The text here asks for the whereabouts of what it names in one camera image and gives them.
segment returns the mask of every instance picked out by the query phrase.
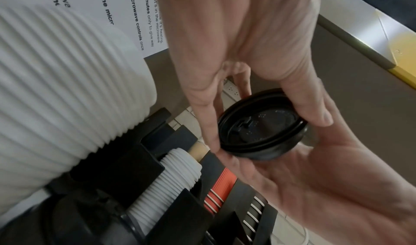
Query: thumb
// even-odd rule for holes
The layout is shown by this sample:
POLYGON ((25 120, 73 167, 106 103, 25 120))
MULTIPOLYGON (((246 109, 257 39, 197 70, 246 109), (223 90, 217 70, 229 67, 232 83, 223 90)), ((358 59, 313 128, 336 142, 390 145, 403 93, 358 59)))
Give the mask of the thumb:
POLYGON ((330 126, 334 122, 325 107, 323 86, 316 76, 310 50, 299 66, 279 83, 305 120, 315 126, 330 126))

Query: electrical outlet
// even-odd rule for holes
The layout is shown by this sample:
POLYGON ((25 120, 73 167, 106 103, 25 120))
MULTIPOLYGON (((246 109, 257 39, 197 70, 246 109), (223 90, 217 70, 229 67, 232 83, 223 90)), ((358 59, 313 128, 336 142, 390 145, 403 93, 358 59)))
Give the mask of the electrical outlet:
POLYGON ((224 84, 223 91, 226 94, 228 94, 229 97, 231 97, 232 99, 236 101, 241 100, 240 93, 238 92, 237 86, 235 86, 235 84, 231 83, 230 81, 224 84))

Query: human hand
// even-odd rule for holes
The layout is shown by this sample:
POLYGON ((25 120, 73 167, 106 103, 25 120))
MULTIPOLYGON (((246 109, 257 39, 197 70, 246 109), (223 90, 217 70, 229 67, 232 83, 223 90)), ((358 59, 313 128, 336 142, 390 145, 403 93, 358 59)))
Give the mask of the human hand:
POLYGON ((250 67, 276 81, 304 119, 332 124, 311 61, 320 0, 158 0, 169 51, 205 143, 220 149, 223 80, 251 94, 250 67))
POLYGON ((325 94, 334 118, 315 127, 318 144, 297 145, 270 161, 217 156, 289 217, 336 245, 416 244, 416 189, 352 133, 325 94))

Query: black plastic lid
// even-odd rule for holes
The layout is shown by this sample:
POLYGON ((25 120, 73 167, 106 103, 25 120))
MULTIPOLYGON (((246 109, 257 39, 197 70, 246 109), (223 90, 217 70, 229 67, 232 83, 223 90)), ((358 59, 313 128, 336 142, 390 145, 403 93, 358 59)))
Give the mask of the black plastic lid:
POLYGON ((228 108, 218 121, 218 131, 221 148, 228 153, 270 160, 294 148, 306 125, 282 89, 271 89, 228 108))

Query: fingernail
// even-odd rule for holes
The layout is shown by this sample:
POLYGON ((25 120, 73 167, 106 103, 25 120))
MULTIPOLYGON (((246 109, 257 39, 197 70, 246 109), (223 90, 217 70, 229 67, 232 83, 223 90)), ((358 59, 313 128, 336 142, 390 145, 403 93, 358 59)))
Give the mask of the fingernail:
POLYGON ((334 123, 334 119, 332 118, 331 113, 327 109, 325 109, 325 112, 324 112, 324 121, 325 121, 325 124, 328 126, 334 123))

